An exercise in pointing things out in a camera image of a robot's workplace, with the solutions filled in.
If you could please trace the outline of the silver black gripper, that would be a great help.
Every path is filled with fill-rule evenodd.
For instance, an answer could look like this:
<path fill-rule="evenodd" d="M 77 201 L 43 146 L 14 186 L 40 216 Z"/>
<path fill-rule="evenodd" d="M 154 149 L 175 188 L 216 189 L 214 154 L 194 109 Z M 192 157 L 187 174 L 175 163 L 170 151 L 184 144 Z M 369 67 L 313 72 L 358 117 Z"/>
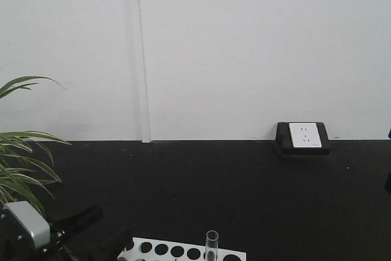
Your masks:
<path fill-rule="evenodd" d="M 74 236 L 103 217 L 99 205 L 74 215 L 51 218 L 50 225 L 27 201 L 10 202 L 1 208 L 1 260 L 117 260 L 133 243 L 130 228 L 125 228 L 85 253 L 66 251 L 61 237 Z"/>

